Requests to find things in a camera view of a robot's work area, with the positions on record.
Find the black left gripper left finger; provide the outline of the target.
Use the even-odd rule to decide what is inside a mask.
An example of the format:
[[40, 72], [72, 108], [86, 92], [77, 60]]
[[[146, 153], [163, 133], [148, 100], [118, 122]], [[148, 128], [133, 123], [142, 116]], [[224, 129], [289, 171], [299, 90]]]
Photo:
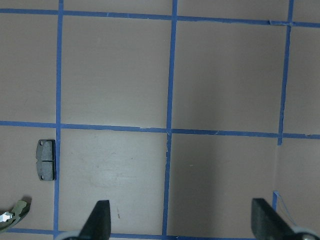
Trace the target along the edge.
[[99, 200], [81, 229], [78, 240], [109, 240], [111, 210], [109, 200]]

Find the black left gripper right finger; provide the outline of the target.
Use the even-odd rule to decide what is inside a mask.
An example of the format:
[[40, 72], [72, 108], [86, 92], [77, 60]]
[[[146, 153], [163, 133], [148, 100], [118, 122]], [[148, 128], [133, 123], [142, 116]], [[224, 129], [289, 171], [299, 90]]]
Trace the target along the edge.
[[302, 240], [264, 198], [251, 201], [251, 231], [257, 240]]

